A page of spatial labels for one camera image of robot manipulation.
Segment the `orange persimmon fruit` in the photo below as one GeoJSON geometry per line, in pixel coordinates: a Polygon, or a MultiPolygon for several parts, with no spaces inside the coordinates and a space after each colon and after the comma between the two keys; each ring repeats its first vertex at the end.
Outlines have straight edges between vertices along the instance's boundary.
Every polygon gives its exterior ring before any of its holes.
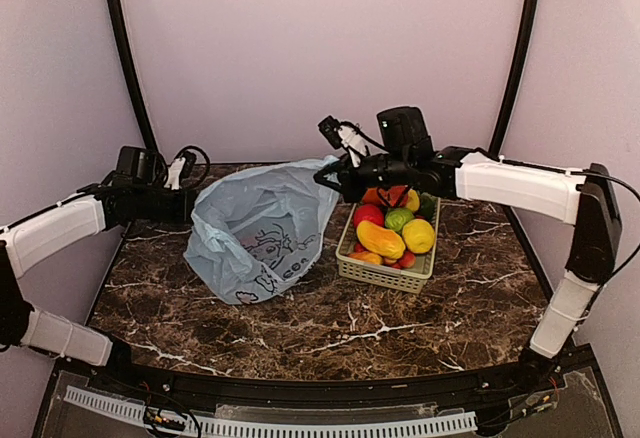
{"type": "Polygon", "coordinates": [[[385,190],[381,188],[369,188],[361,202],[363,204],[373,204],[382,207],[391,207],[394,204],[391,190],[385,190]]]}

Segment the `light green round fruit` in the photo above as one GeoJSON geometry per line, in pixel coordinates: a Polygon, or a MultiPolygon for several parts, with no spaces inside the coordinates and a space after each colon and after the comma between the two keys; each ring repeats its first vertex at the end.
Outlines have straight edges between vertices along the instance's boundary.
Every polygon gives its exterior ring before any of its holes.
{"type": "Polygon", "coordinates": [[[404,226],[414,219],[414,213],[406,208],[390,208],[386,215],[384,226],[396,233],[400,233],[404,226]]]}

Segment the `yellow lemon fruit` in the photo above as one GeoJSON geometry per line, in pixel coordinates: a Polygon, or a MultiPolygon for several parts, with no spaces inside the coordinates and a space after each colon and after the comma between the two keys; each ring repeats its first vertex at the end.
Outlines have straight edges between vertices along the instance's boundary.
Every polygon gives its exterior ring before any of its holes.
{"type": "Polygon", "coordinates": [[[412,213],[416,213],[421,206],[420,195],[413,189],[410,189],[407,193],[407,201],[405,207],[412,213]]]}

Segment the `light blue printed plastic bag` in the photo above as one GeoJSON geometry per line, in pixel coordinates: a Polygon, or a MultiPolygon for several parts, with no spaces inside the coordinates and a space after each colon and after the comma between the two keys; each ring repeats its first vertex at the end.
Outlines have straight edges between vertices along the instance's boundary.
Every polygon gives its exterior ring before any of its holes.
{"type": "Polygon", "coordinates": [[[339,198],[314,175],[336,160],[247,168],[199,194],[184,257],[219,299],[231,305],[264,302],[309,272],[322,254],[339,198]]]}

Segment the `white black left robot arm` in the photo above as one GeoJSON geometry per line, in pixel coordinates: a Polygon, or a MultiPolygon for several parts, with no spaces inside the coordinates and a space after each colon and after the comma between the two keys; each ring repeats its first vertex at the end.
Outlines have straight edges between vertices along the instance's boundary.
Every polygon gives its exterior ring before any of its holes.
{"type": "Polygon", "coordinates": [[[32,348],[102,368],[120,394],[141,385],[140,370],[118,354],[127,346],[31,301],[23,291],[31,272],[44,274],[79,242],[135,221],[187,225],[197,192],[150,185],[90,185],[1,228],[1,349],[32,348]]]}

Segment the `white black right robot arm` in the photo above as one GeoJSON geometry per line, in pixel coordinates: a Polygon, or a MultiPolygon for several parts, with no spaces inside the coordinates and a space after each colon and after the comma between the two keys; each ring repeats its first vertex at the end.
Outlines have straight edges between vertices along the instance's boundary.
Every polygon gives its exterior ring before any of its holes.
{"type": "Polygon", "coordinates": [[[525,220],[525,236],[541,260],[567,241],[561,247],[567,254],[562,273],[510,371],[511,385],[521,392],[534,390],[557,367],[563,348],[623,268],[617,260],[622,219],[614,188],[624,183],[600,164],[559,168],[492,158],[480,149],[404,148],[400,155],[372,155],[358,164],[343,156],[323,166],[314,180],[351,203],[376,186],[408,185],[438,198],[504,205],[525,220]]]}

